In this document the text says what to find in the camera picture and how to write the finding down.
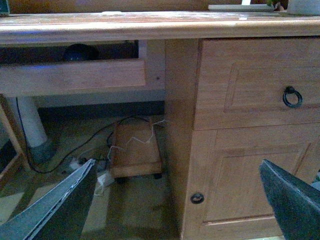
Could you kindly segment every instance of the white pipe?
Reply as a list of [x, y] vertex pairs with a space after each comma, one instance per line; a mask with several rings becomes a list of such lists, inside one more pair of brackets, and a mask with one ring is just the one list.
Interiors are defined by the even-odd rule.
[[[16, 98], [11, 97], [8, 100], [11, 103], [16, 122], [21, 127]], [[35, 148], [45, 143], [48, 138], [32, 97], [18, 97], [18, 106], [29, 147]]]

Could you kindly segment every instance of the desk cabinet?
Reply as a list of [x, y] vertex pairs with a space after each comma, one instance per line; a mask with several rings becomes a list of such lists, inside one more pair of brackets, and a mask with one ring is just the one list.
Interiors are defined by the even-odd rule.
[[[181, 239], [282, 234], [258, 168], [269, 159], [308, 183], [316, 176], [319, 46], [312, 37], [166, 42], [169, 176]], [[284, 104], [287, 86], [302, 106]], [[204, 201], [194, 204], [197, 193]]]

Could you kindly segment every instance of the drawer front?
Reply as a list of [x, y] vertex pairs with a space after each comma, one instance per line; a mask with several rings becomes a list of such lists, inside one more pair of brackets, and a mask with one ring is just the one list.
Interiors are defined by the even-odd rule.
[[141, 59], [0, 66], [0, 94], [40, 96], [144, 86], [145, 70]]
[[[194, 129], [318, 122], [319, 58], [319, 38], [204, 40]], [[301, 94], [300, 107], [285, 105], [287, 86]]]

